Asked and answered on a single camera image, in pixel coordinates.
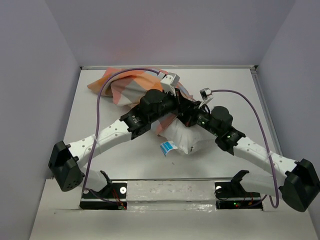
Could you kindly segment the colourful checked pillowcase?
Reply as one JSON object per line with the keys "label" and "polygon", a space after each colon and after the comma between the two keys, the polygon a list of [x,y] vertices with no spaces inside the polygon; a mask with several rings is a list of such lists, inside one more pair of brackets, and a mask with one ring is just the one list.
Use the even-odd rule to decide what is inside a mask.
{"label": "colourful checked pillowcase", "polygon": [[109,79],[121,70],[121,68],[107,68],[102,78],[88,84],[87,88],[94,94],[102,91],[101,96],[112,98],[117,106],[127,106],[132,109],[140,103],[140,99],[148,90],[162,91],[161,80],[168,74],[167,71],[156,68],[156,72],[133,70]]}

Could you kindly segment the white pillow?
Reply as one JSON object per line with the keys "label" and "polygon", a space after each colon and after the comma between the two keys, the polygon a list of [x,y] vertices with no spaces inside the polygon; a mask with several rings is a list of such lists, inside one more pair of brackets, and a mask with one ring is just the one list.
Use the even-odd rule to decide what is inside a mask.
{"label": "white pillow", "polygon": [[179,119],[161,131],[158,135],[172,141],[177,149],[186,155],[215,146],[216,136],[198,125],[186,127]]}

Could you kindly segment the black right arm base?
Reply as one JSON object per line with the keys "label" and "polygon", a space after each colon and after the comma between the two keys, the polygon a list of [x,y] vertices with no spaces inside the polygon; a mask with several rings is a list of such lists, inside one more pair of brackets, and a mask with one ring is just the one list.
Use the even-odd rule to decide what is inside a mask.
{"label": "black right arm base", "polygon": [[241,170],[229,181],[214,183],[217,210],[263,210],[261,195],[257,192],[245,191],[241,185],[243,177],[248,173],[248,170]]}

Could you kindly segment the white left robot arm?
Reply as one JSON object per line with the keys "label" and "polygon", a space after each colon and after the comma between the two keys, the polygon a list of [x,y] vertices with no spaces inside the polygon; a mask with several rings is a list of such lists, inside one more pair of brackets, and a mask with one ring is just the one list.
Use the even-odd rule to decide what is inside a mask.
{"label": "white left robot arm", "polygon": [[48,167],[63,192],[87,185],[89,173],[83,168],[88,168],[94,157],[143,135],[151,129],[152,123],[168,114],[186,117],[189,122],[199,105],[199,101],[183,97],[179,89],[175,90],[175,94],[151,89],[139,104],[103,130],[69,144],[57,142]]}

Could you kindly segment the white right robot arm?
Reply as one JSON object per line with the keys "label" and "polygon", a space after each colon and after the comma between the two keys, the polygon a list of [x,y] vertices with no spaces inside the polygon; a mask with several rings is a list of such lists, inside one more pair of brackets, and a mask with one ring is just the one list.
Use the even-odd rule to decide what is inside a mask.
{"label": "white right robot arm", "polygon": [[178,119],[187,127],[198,125],[215,136],[224,152],[242,158],[271,174],[275,193],[292,209],[305,212],[320,192],[320,179],[307,159],[296,161],[255,143],[232,126],[233,116],[224,106],[206,111],[200,102],[187,101],[178,107]]}

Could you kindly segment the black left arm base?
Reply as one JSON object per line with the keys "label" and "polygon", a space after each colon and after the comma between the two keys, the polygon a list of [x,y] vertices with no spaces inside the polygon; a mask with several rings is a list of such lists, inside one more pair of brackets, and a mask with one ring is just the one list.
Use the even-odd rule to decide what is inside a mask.
{"label": "black left arm base", "polygon": [[128,182],[112,181],[102,170],[100,174],[104,187],[100,191],[87,190],[82,193],[79,207],[82,210],[127,210]]}

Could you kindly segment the aluminium table edge rail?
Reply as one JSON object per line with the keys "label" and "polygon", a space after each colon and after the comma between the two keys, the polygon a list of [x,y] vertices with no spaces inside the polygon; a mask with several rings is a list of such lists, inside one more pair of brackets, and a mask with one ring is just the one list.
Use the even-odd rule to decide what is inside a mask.
{"label": "aluminium table edge rail", "polygon": [[80,66],[81,70],[106,70],[107,68],[129,69],[129,68],[153,68],[161,70],[178,69],[249,69],[256,70],[258,65],[92,65]]}

